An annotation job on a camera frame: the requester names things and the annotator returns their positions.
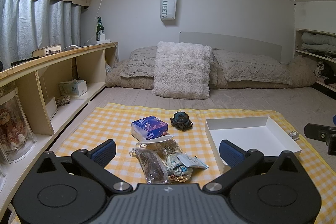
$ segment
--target pillow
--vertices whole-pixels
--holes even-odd
[[[209,85],[211,89],[283,89],[291,88],[292,86],[280,83],[268,83],[268,82],[258,82],[258,81],[233,81],[228,82],[224,77],[224,73],[217,60],[215,59],[215,67],[217,69],[218,81],[217,85]]]
[[[218,81],[218,73],[217,73],[217,68],[216,68],[216,64],[215,62],[218,64],[218,62],[216,61],[215,56],[213,55],[213,53],[211,54],[211,63],[210,63],[210,80],[209,80],[209,85],[217,85],[217,81]]]
[[[125,69],[127,66],[128,60],[122,61],[118,63],[116,68],[113,68],[106,75],[106,86],[120,86],[123,88],[131,88],[131,89],[144,89],[144,90],[152,90],[153,89],[153,77],[144,77],[144,76],[136,76],[136,77],[121,77],[120,72]]]
[[[285,65],[266,55],[244,54],[226,50],[213,51],[228,82],[259,81],[292,84]]]
[[[310,70],[315,73],[318,59],[315,56],[305,56],[303,60],[306,62]]]
[[[210,46],[159,42],[152,94],[166,98],[209,98]]]
[[[316,82],[315,74],[310,70],[307,63],[303,60],[302,55],[295,57],[288,64],[288,68],[292,76],[293,88],[311,86]]]
[[[138,48],[131,52],[127,65],[121,71],[122,77],[153,77],[157,47]]]

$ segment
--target green glass bottle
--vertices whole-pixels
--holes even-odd
[[[97,26],[96,37],[97,37],[97,41],[99,41],[100,40],[99,35],[104,34],[104,26],[101,22],[101,17],[98,17],[97,19],[98,19],[98,26]]]

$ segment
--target yellow gingham blanket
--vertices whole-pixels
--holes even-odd
[[[191,156],[197,156],[207,165],[208,169],[195,169],[190,183],[204,184],[220,175],[216,160],[212,153],[205,133],[205,120],[216,118],[269,116],[287,133],[295,130],[284,117],[276,111],[250,111],[241,109],[181,109],[188,113],[193,122],[193,128],[181,132],[170,124],[170,117],[177,110],[147,108],[142,106],[124,106],[108,103],[104,108],[97,107],[73,132],[56,151],[57,156],[68,156],[77,149],[93,149],[107,139],[113,139],[117,145],[115,158],[106,166],[106,169],[122,180],[132,184],[146,183],[141,166],[135,157],[129,155],[137,140],[131,136],[131,122],[143,117],[154,115],[168,123],[168,132],[174,134],[183,151]],[[301,147],[300,161],[315,183],[322,197],[322,208],[315,223],[336,223],[336,174],[317,153],[317,151],[300,137],[296,141]]]

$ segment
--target blue floral tissue box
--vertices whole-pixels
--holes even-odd
[[[155,116],[149,116],[132,122],[131,133],[139,141],[159,138],[167,135],[168,124]]]

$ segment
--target headboard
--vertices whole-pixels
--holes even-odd
[[[209,45],[231,52],[268,55],[279,62],[281,60],[281,45],[249,38],[215,33],[180,32],[180,42]]]

